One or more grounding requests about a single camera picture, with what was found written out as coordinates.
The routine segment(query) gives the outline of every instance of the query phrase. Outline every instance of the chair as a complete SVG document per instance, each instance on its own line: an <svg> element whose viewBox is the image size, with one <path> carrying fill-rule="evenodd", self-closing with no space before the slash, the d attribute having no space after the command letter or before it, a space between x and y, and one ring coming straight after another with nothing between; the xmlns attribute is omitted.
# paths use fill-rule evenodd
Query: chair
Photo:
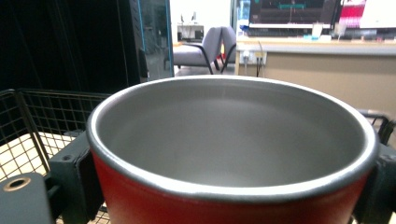
<svg viewBox="0 0 396 224"><path fill-rule="evenodd" d="M221 68L222 73L228 63L235 63L236 34L233 27L223 26L221 27L221 36L224 45L224 53L226 55L224 65Z"/></svg>
<svg viewBox="0 0 396 224"><path fill-rule="evenodd" d="M207 31L202 43L186 43L173 48L174 65L207 66L213 75L212 62L219 70L217 56L221 48L221 27L212 27Z"/></svg>

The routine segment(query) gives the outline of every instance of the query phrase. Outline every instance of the monitor screen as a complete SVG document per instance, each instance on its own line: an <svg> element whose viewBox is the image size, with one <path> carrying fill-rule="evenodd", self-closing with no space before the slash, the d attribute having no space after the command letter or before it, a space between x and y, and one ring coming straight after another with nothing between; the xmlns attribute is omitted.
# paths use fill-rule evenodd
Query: monitor screen
<svg viewBox="0 0 396 224"><path fill-rule="evenodd" d="M339 22L347 28L396 28L394 0L342 0Z"/></svg>
<svg viewBox="0 0 396 224"><path fill-rule="evenodd" d="M322 22L331 28L339 0L251 0L249 26L252 28L312 28Z"/></svg>

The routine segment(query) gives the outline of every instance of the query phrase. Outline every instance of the red object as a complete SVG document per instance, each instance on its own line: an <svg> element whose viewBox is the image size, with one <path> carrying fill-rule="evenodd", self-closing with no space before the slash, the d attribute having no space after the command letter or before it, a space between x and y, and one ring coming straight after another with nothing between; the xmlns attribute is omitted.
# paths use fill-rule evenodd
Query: red object
<svg viewBox="0 0 396 224"><path fill-rule="evenodd" d="M222 203L180 198L119 174L94 152L111 223L347 223L367 175L336 192L286 203Z"/></svg>

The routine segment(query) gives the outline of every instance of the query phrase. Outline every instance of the cooking pot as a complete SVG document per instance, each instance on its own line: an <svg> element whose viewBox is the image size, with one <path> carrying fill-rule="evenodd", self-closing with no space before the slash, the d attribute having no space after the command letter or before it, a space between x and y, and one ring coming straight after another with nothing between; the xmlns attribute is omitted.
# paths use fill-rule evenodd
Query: cooking pot
<svg viewBox="0 0 396 224"><path fill-rule="evenodd" d="M319 91L197 76L119 91L87 135L111 223L347 223L375 130Z"/></svg>

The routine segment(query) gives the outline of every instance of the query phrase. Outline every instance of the metal grid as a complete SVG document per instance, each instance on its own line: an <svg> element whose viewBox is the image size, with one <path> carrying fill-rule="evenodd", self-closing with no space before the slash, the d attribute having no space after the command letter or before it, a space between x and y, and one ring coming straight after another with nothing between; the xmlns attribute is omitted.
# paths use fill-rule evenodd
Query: metal grid
<svg viewBox="0 0 396 224"><path fill-rule="evenodd" d="M0 181L49 171L48 159L85 130L88 116L108 94L0 91ZM63 223L61 218L56 223ZM90 223L110 223L102 207Z"/></svg>

